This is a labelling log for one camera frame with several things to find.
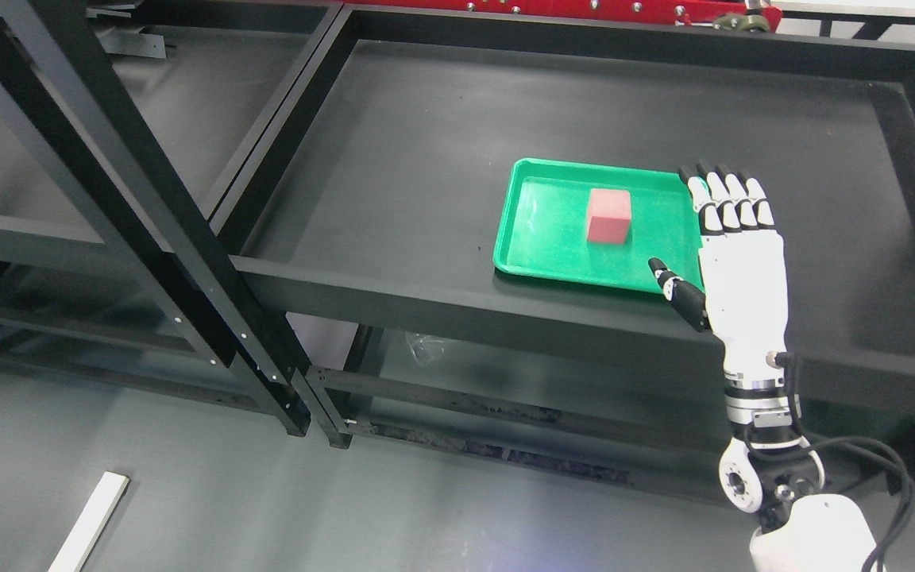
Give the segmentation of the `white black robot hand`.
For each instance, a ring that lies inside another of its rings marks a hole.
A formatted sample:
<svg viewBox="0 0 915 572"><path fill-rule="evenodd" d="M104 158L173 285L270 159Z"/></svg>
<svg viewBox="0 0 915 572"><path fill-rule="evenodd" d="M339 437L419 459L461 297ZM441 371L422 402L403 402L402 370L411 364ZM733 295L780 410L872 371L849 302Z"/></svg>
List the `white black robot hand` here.
<svg viewBox="0 0 915 572"><path fill-rule="evenodd" d="M786 352L788 283L784 240L758 177L720 165L678 170L689 189L700 243L701 288L657 257L647 262L665 300L691 327L724 347L724 379L733 388L780 386Z"/></svg>

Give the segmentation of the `white robot forearm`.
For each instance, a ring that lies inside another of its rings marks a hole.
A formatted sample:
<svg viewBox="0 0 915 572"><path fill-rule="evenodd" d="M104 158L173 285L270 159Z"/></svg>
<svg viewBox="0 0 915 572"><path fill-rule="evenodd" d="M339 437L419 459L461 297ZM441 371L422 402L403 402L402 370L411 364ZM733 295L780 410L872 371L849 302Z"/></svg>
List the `white robot forearm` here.
<svg viewBox="0 0 915 572"><path fill-rule="evenodd" d="M718 465L723 492L758 521L748 550L756 571L860 571L876 542L860 507L826 493L824 464L797 427L784 380L727 384L732 428Z"/></svg>

